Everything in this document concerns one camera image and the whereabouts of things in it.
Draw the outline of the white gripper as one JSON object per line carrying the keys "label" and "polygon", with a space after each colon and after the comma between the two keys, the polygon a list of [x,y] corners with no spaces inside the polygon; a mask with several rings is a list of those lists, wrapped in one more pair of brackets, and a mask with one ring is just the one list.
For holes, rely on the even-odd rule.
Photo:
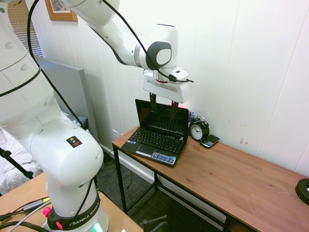
{"label": "white gripper", "polygon": [[157,113],[156,95],[171,100],[170,119],[173,119],[179,103],[184,103],[189,99],[189,83],[159,83],[155,78],[145,76],[143,89],[150,92],[150,103],[152,111]]}

